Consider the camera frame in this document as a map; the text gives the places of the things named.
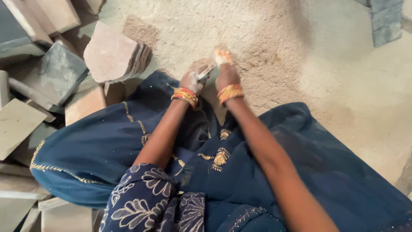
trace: ground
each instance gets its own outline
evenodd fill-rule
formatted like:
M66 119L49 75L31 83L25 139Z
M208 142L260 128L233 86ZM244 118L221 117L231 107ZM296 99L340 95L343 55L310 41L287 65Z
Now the ground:
M372 45L368 8L353 0L107 0L66 35L80 51L96 20L152 46L147 70L180 79L216 46L236 62L256 114L305 102L313 116L403 193L412 191L412 35ZM214 98L208 83L206 98ZM214 107L221 118L224 112Z

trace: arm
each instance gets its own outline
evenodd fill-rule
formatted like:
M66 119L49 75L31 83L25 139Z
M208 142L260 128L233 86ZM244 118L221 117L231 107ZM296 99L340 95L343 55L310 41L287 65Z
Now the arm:
M218 90L240 79L233 65L221 65ZM262 167L291 231L338 232L332 219L300 179L291 159L267 127L248 108L243 98L231 98L226 106L233 114Z
M196 95L203 89L204 83L198 83L198 72L187 72L180 81L179 87L186 88ZM165 169L172 155L173 144L175 143L180 124L189 107L187 101L174 99L163 115L156 129L149 140L140 151L133 165L141 163L155 164Z

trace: bangle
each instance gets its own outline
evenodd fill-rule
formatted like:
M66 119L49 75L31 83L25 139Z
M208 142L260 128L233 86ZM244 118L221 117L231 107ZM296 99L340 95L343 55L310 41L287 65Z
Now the bangle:
M194 108L197 105L197 97L194 92L185 89L185 88L176 88L174 94L171 97L173 99L182 99L190 103L190 105Z
M218 99L220 105L222 106L227 100L234 97L243 97L244 95L243 88L239 84L228 85L218 93Z

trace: woman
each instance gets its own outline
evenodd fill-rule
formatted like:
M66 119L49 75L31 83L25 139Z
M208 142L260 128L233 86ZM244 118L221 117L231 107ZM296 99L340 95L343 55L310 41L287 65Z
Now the woman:
M216 85L230 114L221 127L206 102L199 97L195 104L193 93L202 85L194 80L195 73L186 74L183 89L174 91L176 81L154 73L132 100L41 143L33 175L76 204L101 207L108 199L102 231L409 226L412 203L313 119L306 105L279 106L258 119L242 99L234 66L223 64Z

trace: gold embroidery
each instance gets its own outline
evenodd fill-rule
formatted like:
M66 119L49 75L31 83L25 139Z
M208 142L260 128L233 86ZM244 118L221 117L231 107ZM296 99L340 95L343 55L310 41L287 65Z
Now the gold embroidery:
M225 164L229 157L230 154L225 148L219 148L211 168L219 172L222 171L221 165Z
M212 135L210 134L209 120L207 119L207 115L206 115L205 111L203 111L203 100L201 98L199 98L199 103L193 110L194 111L200 111L205 116L206 121L207 121L207 136L209 137L209 139L211 139Z
M144 146L144 145L146 144L146 142L149 140L149 138L150 138L150 136L151 136L152 134L151 134L151 133L148 133L148 132L146 131L146 128L145 128L145 126L143 125L142 121L137 120L137 122L139 123L140 128L141 128L142 131L143 131L143 136L142 136L141 142L142 142L142 146Z
M129 108L127 107L127 103L126 103L126 102L123 102L123 104L124 104L124 107L126 108L126 115L127 115L127 117L129 118L130 122L131 122L131 123L134 122L133 117L129 114Z
M205 155L202 154L202 153L197 154L197 156L201 156L201 157L204 158L205 160L209 160L209 159L213 159L213 158L214 158L214 156L205 156Z
M182 167L184 167L185 166L185 163L182 161L182 160L180 160L178 157L176 157L174 154L172 154L172 158L176 161L178 161L178 163L180 164L180 166L182 166Z
M172 88L173 90L175 90L175 89L176 89L176 87L171 86L169 83L166 83L166 85L167 85L167 86L169 86L170 88Z
M42 148L44 142L46 142L46 141L43 140L42 142L40 142L39 146L36 148L36 151L35 151L34 154L33 154L33 158L31 159L30 169L36 169L36 170L40 170L40 171L43 171L43 172L44 172L44 171L49 171L49 170L58 171L58 172L63 171L63 172L65 172L65 173L73 176L74 178L78 179L79 181L81 181L81 182L83 182L83 183L87 183L87 184L100 183L100 184L102 184L102 182L99 182L99 181L89 180L89 179L86 179L86 178L80 178L80 177L74 175L73 173L70 173L70 172L68 172L68 171L66 171L66 170L63 170L63 169L61 169L61 168L58 168L58 167L45 166L45 165L36 164L36 163L34 162L34 160L36 159L37 153L38 153L39 150Z
M232 132L230 130L222 129L220 131L220 140L225 140Z

